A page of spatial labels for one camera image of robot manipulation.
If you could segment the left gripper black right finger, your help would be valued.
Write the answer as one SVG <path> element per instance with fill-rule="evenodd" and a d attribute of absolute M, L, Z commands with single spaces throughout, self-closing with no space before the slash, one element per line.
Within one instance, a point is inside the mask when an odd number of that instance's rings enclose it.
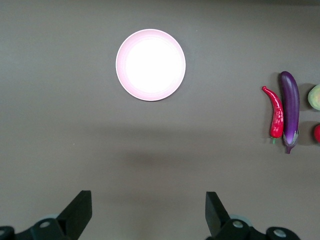
<path fill-rule="evenodd" d="M 269 227 L 265 233 L 256 230 L 243 217 L 231 217 L 216 192 L 206 192 L 205 220 L 210 232 L 209 240 L 298 240 L 293 231 L 278 226 Z"/>

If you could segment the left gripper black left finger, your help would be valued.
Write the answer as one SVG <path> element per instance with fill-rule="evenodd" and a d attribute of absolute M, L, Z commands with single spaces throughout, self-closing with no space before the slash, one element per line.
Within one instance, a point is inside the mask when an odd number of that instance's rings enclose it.
<path fill-rule="evenodd" d="M 16 233 L 11 226 L 0 227 L 1 240 L 77 240 L 92 218 L 92 193 L 82 190 L 57 216 L 44 218 Z"/>

